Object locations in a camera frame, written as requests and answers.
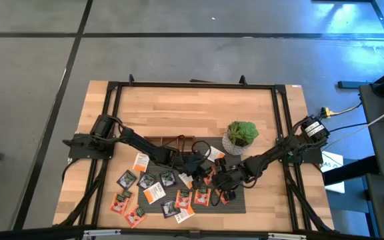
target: wooden tabletop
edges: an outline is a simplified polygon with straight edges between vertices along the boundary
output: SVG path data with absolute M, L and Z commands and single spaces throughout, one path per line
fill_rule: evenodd
M 107 81 L 91 81 L 85 97 L 78 132 L 89 133 L 101 113 Z M 299 85 L 287 85 L 287 98 L 293 124 L 307 114 L 303 90 Z M 112 110 L 113 99 L 109 106 Z M 278 96 L 284 135 L 287 134 L 281 96 Z M 226 127 L 234 120 L 254 122 L 259 131 L 249 150 L 242 156 L 262 154 L 275 144 L 277 136 L 271 92 L 263 89 L 203 89 L 164 87 L 123 87 L 118 117 L 142 136 L 194 135 L 196 137 L 222 137 Z M 99 227 L 129 227 L 124 216 L 109 208 L 114 193 L 121 187 L 116 180 L 132 170 L 138 150 L 116 144 L 114 157 L 109 162 L 99 214 Z M 90 167 L 89 159 L 81 159 L 66 172 L 54 223 L 60 223 L 73 210 L 84 194 Z M 306 198 L 324 223 L 333 228 L 324 183 L 319 170 L 311 164 L 302 164 L 301 172 Z M 135 196 L 129 209 L 137 203 L 138 187 L 130 188 Z M 295 199 L 299 226 L 303 219 L 299 202 Z M 146 229 L 201 229 L 230 231 L 291 231 L 291 221 L 282 166 L 273 162 L 252 189 L 245 189 L 244 214 L 195 214 L 181 224 L 174 217 L 163 218 L 162 213 L 148 213 L 136 228 Z M 90 200 L 89 213 L 94 206 Z M 86 223 L 91 222 L 87 214 Z

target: succulent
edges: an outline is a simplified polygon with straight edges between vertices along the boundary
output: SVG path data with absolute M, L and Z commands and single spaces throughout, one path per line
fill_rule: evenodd
M 250 145 L 259 135 L 256 125 L 251 122 L 234 121 L 227 129 L 229 140 L 238 147 Z

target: gray concrete floor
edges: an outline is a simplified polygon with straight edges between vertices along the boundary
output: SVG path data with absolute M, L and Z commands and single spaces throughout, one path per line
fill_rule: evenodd
M 76 32 L 86 0 L 0 0 L 0 31 Z M 262 1 L 95 1 L 86 32 L 382 33 L 368 3 Z M 9 229 L 26 174 L 60 84 L 73 39 L 0 38 L 0 231 Z M 52 223 L 68 148 L 90 80 L 188 81 L 192 78 L 300 84 L 309 114 L 358 104 L 338 81 L 384 75 L 384 41 L 310 39 L 83 39 L 45 158 L 26 228 Z M 328 129 L 365 121 L 362 109 L 326 120 Z M 353 129 L 332 134 L 330 141 Z M 368 131 L 332 146 L 347 158 L 373 154 Z M 333 214 L 336 228 L 354 213 Z M 364 230 L 353 232 L 367 235 Z

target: potted plant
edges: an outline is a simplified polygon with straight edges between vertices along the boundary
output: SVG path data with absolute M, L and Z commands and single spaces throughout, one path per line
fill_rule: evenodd
M 227 132 L 222 139 L 226 152 L 232 155 L 241 155 L 259 135 L 254 123 L 234 121 L 227 126 Z

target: white pot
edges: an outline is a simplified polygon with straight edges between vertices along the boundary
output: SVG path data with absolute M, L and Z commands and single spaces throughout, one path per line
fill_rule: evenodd
M 248 147 L 250 147 L 250 145 L 251 145 L 251 143 L 250 143 L 245 147 L 238 147 L 231 142 L 231 140 L 227 136 L 227 133 L 225 133 L 223 135 L 221 143 L 222 143 L 223 147 L 225 148 L 226 152 L 228 152 L 232 155 L 244 154 L 248 150 Z

